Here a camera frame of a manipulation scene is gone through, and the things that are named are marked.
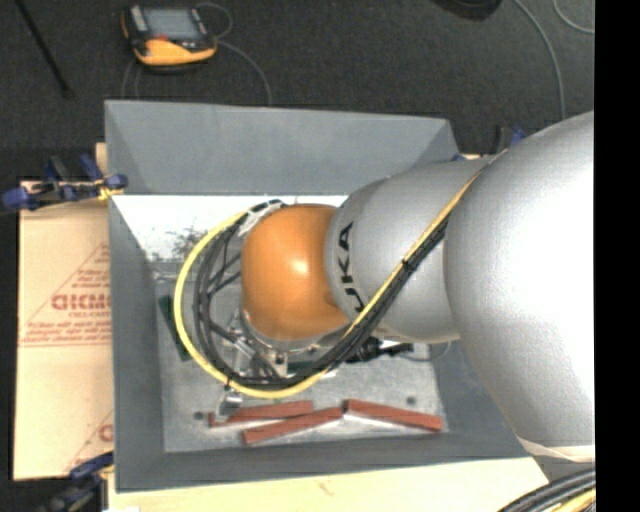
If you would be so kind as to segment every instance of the yellow cable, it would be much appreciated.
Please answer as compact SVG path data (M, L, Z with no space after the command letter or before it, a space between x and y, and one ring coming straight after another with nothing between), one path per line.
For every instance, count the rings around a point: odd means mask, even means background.
M393 269L391 274L389 274L389 277L387 278L387 280L382 284L380 288L378 288L378 291L374 294L371 300L363 308L363 310L360 312L358 317L349 326L349 329L347 330L344 336L349 334L364 319L364 317L369 313L369 311L371 311L371 308L373 308L378 303L382 294L386 291L387 288L389 288L389 286L391 285L391 282L402 271L404 267L404 262L408 261L415 254L415 252L420 248L420 246L425 242L425 240L427 240L427 238L429 238L434 233L434 231L438 229L440 224L449 216L449 214L453 211L456 205L460 202L460 199L462 198L464 193L467 191L471 183L473 183L473 181L480 175L480 171L474 174L469 179L469 181L467 181L464 184L464 186L456 193L456 195L454 195L451 198L451 200L444 206L444 208L440 210L436 218L431 222L431 224L429 224L427 229L425 229L422 232L422 235L420 235L420 237L413 243L411 248L405 254L402 261L398 263L398 265L396 265L396 267Z
M189 253L189 256L187 256L187 259L184 262L184 265L182 266L182 269L180 270L180 274L178 275L178 281L176 282L173 316L176 323L176 329L178 331L178 335L180 336L180 340L182 341L183 345L185 346L189 354L191 354L191 357L193 357L193 359L207 373L209 373L210 375L218 379L220 382L223 382L224 384L228 384L230 387L232 387L236 391L244 393L248 396L253 396L255 398L267 398L267 399L285 398L291 395L295 395L296 393L299 393L307 389L309 386L317 382L326 373L326 370L312 375L308 379L305 379L304 381L300 382L298 385L291 386L290 388L281 389L281 390L267 391L267 390L253 389L253 388L243 386L233 380L230 380L224 373L222 373L215 366L213 366L209 361L207 361L207 359L193 345L191 338L189 337L189 334L187 333L187 330L185 328L184 322L182 320L182 295L184 293L184 286L187 280L187 276L191 271L191 267L193 266L193 263L196 261L198 256L200 256L202 251L207 247L209 242L211 242L211 240L213 240L223 230L233 225L244 214L245 212L238 213L233 217L220 223L218 226L216 226L211 231L209 231L191 250L191 252Z
M591 505L596 499L596 490L589 489L582 494L579 494L575 498L563 503L557 508L553 509L553 512L580 512Z
M440 224L453 211L453 209L458 204L458 202L460 201L460 199L462 198L464 193L467 191L467 189L469 188L471 183L473 183L473 181L478 177L478 175L480 174L480 171L478 171L476 174L474 174L471 177L471 179L469 179L469 181L467 181L467 183L465 183L465 185L456 193L456 195L451 198L451 200L445 205L445 207L440 211L440 213L438 213L438 215L433 220L433 222L431 222L429 224L429 226L427 227L427 229L424 230L424 232L422 233L420 238L418 238L414 242L414 244L411 246L411 248L409 249L409 251L405 255L403 261L408 260L419 249L419 247L422 245L422 243L433 234L433 232L440 226ZM198 258L198 256L200 256L202 251L207 247L209 242L211 242L211 240L213 240L224 229L226 229L227 227L233 225L245 213L246 212L238 213L235 216L225 220L224 222L220 223L218 226L213 228L211 231L209 231L195 245L195 247L189 253L189 256L187 256L187 259L185 260L184 265L182 266L182 269L180 270L180 274L178 275L178 281L176 283L174 309L173 309L174 320L175 320L175 323L176 323L176 328L177 328L177 331L178 331L178 335L180 336L180 340L182 341L183 345L185 346L185 348L187 349L189 354L191 354L191 357L193 357L193 359L207 373L209 373L210 375L212 375L213 377L218 379L220 382L222 382L224 384L228 384L230 387L232 387L236 391L239 391L240 393L244 393L244 394L246 394L248 396L252 396L252 397L255 397L255 398L265 398L265 399L286 398L286 397L295 395L297 393L300 393L300 392L304 391L305 389L309 388L310 386L312 386L313 384L315 384L317 381L319 381L329 371L329 369L327 368L327 369L319 371L318 373L314 373L313 375L311 375L310 377L307 377L305 380L299 382L298 384L295 384L295 385L293 385L291 387L288 387L288 388L285 388L285 389L280 389L280 390L260 390L260 389L249 388L249 387L243 386L241 384L238 384L237 382L233 381L232 379L229 379L224 373L222 373L215 366L213 366L209 361L207 361L207 359L193 345L193 343L191 341L191 338L189 337L189 334L187 333L187 330L186 330L186 328L184 326L184 322L182 320L182 294L184 292L184 285L186 283L187 276L188 276L189 272L191 271L191 267L192 267L193 263ZM372 297L372 299L364 307L362 312L358 315L358 317L349 326L349 328L347 329L345 334L342 336L340 341L342 341L355 327L357 327L362 322L362 320L367 315L367 313L369 311L371 311L371 309L378 303L378 301L380 300L380 297L382 296L384 291L389 287L389 285L391 284L393 279L398 275L398 273L402 270L402 268L403 268L403 263L400 262L394 268L393 272L391 272L391 274L389 275L387 280L382 284L382 286L380 286L380 288L375 293L375 295Z

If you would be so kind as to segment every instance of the cardboard sheet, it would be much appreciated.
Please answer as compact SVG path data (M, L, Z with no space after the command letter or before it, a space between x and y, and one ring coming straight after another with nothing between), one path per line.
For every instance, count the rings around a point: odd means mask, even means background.
M20 216L14 479L64 476L113 448L107 206Z

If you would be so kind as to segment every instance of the kuka logo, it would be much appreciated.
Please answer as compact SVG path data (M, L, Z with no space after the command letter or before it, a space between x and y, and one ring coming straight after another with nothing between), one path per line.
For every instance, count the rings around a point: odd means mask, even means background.
M338 245L342 250L344 250L347 253L347 255L346 255L346 259L344 260L338 256L338 266L340 267L340 271L342 272L340 276L340 280L344 285L344 292L350 297L355 298L358 304L355 305L353 309L356 311L356 313L360 313L364 309L364 302L362 302L362 299L360 298L360 294L358 293L358 290L354 288L353 276L351 275L351 261L349 259L349 233L351 232L352 227L353 227L353 221L347 224L340 231Z
M51 297L51 307L58 311L109 309L111 308L111 296L104 293L85 293L82 295L77 295L75 293L59 294Z

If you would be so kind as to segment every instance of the wire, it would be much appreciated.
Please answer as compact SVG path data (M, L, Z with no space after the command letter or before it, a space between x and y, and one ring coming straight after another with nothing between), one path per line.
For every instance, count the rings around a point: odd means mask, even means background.
M131 59L131 61L129 62L129 64L127 65L127 68L125 69L124 77L122 78L122 83L120 84L120 97L121 98L124 98L124 96L125 96L126 89L127 89L127 80L129 80L129 75L131 74L131 69L133 68L133 66L135 66L137 60L138 59L133 57Z
M574 29L578 30L579 32L583 32L585 34L592 34L593 35L593 34L596 33L596 30L594 28L583 27L582 25L578 25L577 23L575 23L574 21L569 19L569 17L560 10L560 7L558 6L558 0L553 0L553 10L556 11L556 14L558 15L558 17L564 23L569 25L571 28L574 28Z
M214 9L217 9L218 11L222 11L224 13L224 15L227 17L227 28L225 28L220 34L215 34L215 36L218 39L222 39L223 37L229 35L231 30L233 29L233 17L231 16L231 13L227 9L225 9L221 5L213 3L213 2L199 2L194 7L195 8L213 7Z
M420 262L431 252L431 250L440 242L444 236L444 230L448 223L449 216L455 206L458 204L464 193L467 191L471 183L479 176L480 171L474 174L465 185L451 198L445 207L438 213L436 218L428 225L422 235L414 242L405 257L394 268L387 280L380 286L369 303L364 307L362 312L353 321L349 328L342 335L338 343L330 349L325 355L315 361L310 367L301 370L299 373L290 377L278 378L275 382L272 379L255 379L245 378L237 375L230 369L226 363L215 354L211 354L205 348L205 352L209 359L205 357L194 345L193 340L189 336L183 321L182 301L184 287L188 275L196 262L204 254L204 261L201 263L198 272L197 282L202 279L205 273L205 265L209 265L215 258L212 254L220 251L220 241L225 243L224 233L230 228L238 228L249 217L249 212L242 212L227 219L217 227L209 231L192 249L187 256L176 282L175 300L174 300L174 320L178 335L185 345L187 351L192 355L193 359L210 375L223 382L225 385L256 398L277 399L292 396L300 393L311 385L320 380L325 374L337 367L339 364L347 360L358 348L364 343L373 330L376 328L381 318L384 316L388 308L391 306L397 294L401 291L404 284L408 281L413 271L418 267ZM210 250L207 251L210 243L214 243ZM194 312L196 318L196 334L198 338L208 336L208 331L201 331L202 311L207 312L208 298L206 293L198 293L198 283L196 284L196 292L194 293ZM212 327L210 319L204 318L208 322L207 327Z
M595 485L596 468L593 466L539 487L500 509L500 512L542 512L594 489Z
M260 78L262 79L262 83L264 84L264 89L267 93L267 106L270 107L271 105L273 105L273 94L271 93L271 86L269 85L269 81L267 80L267 77L264 74L264 71L262 71L262 68L258 66L256 61L254 61L251 57L249 57L249 55L243 52L240 48L232 45L231 43L227 43L226 41L218 41L218 44L220 46L224 46L225 48L228 48L229 50L237 53L238 55L240 55L240 57L242 57L251 65L251 67L258 73L258 75L260 75Z
M549 56L551 57L551 61L553 63L553 71L556 75L556 80L558 83L558 97L560 99L560 120L566 119L567 112L565 108L565 100L564 100L564 84L562 81L562 76L560 74L560 66L558 65L558 59L556 58L556 53L551 46L551 42L547 37L547 34L538 23L538 20L531 14L531 12L520 2L520 0L513 0L513 3L529 18L531 23L533 23L534 27L542 37L545 46L547 47L547 51L549 52Z
M402 359L406 359L408 361L413 361L415 363L432 363L433 361L437 361L438 359L446 356L449 350L451 349L452 344L453 344L452 341L447 341L447 345L446 347L444 347L444 350L441 350L436 355L433 355L433 356L429 355L429 357L413 357L409 354L399 354L398 357L401 357ZM433 344L430 345L429 350L432 351L434 346L435 345Z
M553 512L580 512L596 502L596 490L590 489L554 509Z

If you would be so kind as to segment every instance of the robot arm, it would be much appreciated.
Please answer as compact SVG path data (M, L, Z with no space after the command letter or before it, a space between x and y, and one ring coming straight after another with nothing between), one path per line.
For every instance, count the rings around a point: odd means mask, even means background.
M525 449L594 463L593 130L585 114L495 158L371 183L339 209L270 210L244 239L243 332L226 333L254 372L221 367L218 354L193 346L213 328L201 320L222 271L198 280L190 329L176 297L183 342L237 391L279 398L312 385L369 336L460 339ZM220 240L225 265L245 221L205 237L191 263ZM213 257L204 260L199 275ZM178 291L189 271L185 264ZM310 354L312 364L296 370Z

